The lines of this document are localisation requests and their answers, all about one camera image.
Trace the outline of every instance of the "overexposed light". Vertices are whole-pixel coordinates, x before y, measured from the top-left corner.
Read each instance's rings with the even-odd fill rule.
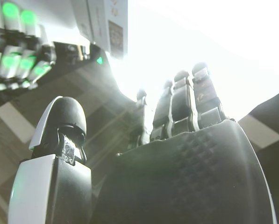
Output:
[[[237,120],[279,93],[279,0],[130,0],[128,14],[128,57],[111,66],[129,98],[200,61]]]

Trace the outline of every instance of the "green light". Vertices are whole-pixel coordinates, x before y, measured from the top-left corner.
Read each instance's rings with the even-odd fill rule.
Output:
[[[10,57],[10,56],[5,56],[3,58],[3,64],[5,67],[12,67],[14,65],[14,58],[13,57]]]
[[[37,74],[37,75],[41,75],[41,74],[43,74],[45,72],[45,69],[42,69],[42,68],[35,68],[35,73]]]
[[[19,14],[19,8],[10,2],[6,2],[2,7],[3,14],[7,17],[16,17]]]
[[[34,64],[32,59],[22,59],[20,67],[23,69],[31,69]]]
[[[21,13],[21,20],[27,24],[34,24],[36,23],[36,15],[28,10],[25,10]]]
[[[99,58],[97,59],[97,63],[103,64],[103,58],[102,58],[102,57],[99,57]]]

